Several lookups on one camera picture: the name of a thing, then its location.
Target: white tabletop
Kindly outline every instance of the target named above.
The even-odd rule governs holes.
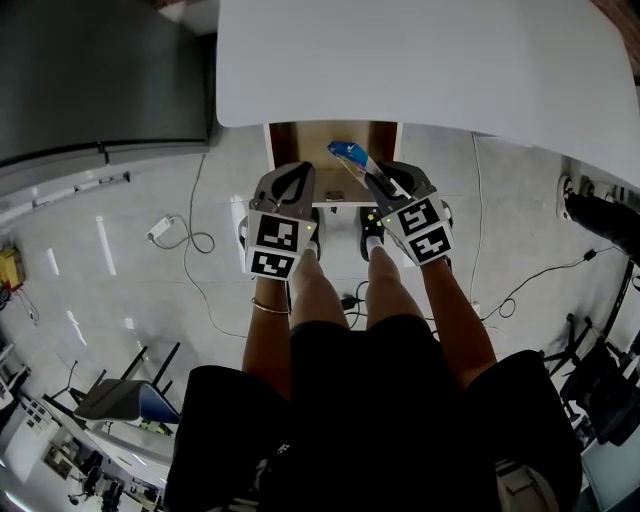
[[[640,186],[631,67],[588,0],[223,0],[217,80],[226,126],[461,128]]]

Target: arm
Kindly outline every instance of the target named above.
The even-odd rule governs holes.
[[[284,281],[258,278],[255,300],[275,311],[287,311]],[[289,317],[253,308],[242,371],[269,384],[289,399],[291,395],[291,345]]]
[[[461,386],[496,363],[491,341],[451,270],[440,258],[420,267],[444,357]]]

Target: black trousers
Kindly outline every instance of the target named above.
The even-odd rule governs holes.
[[[578,194],[565,204],[573,221],[617,245],[640,266],[640,215],[622,204]]]

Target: person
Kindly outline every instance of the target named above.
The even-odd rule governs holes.
[[[290,316],[285,284],[257,279],[242,371],[191,372],[166,509],[571,510],[580,456],[538,353],[496,361],[444,258],[420,267],[438,342],[377,210],[359,217],[366,330],[350,330],[316,230]]]
[[[571,176],[558,181],[558,217],[572,220],[592,233],[609,240],[636,265],[640,265],[640,215],[631,208],[593,195],[586,183],[584,194],[576,193]]]

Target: person's right arm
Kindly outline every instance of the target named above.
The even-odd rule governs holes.
[[[443,258],[420,267],[444,357],[466,389],[496,364],[491,340]]]

